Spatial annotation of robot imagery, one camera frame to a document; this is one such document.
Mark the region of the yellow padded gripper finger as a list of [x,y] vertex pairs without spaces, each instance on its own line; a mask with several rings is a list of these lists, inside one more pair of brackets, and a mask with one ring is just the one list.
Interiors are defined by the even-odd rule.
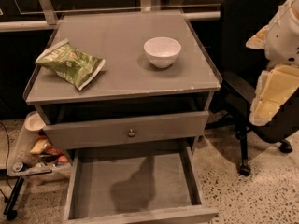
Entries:
[[250,108],[249,121],[264,126],[299,88],[299,69],[290,65],[262,71]]

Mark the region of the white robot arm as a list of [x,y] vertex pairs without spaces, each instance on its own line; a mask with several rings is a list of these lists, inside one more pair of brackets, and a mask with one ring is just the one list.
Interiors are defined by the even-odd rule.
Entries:
[[253,125],[264,126],[299,88],[299,0],[287,0],[246,47],[264,49],[269,60],[258,78],[249,115]]

